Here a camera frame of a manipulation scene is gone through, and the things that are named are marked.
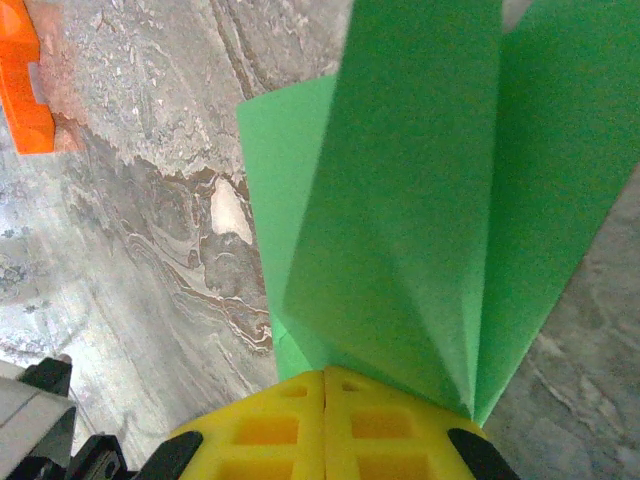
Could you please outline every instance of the green paper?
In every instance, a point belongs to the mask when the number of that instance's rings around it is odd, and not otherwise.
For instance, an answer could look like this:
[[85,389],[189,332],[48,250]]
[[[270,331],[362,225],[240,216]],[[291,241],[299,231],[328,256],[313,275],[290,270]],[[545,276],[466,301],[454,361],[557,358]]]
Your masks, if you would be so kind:
[[480,422],[638,161],[639,32],[635,1],[536,0],[504,39]]
[[635,165],[634,7],[538,0],[498,82],[499,4],[356,0],[337,83],[239,107],[281,378],[484,422]]

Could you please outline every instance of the marble floor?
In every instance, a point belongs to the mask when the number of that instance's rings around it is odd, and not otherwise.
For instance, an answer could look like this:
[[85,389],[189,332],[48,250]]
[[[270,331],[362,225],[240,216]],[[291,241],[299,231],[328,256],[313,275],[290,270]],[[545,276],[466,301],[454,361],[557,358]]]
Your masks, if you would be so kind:
[[[235,107],[334,72],[350,2],[27,3],[58,153],[0,121],[0,359],[71,355],[77,442],[139,466],[276,382]],[[640,478],[639,239],[640,173],[487,424],[523,478]]]

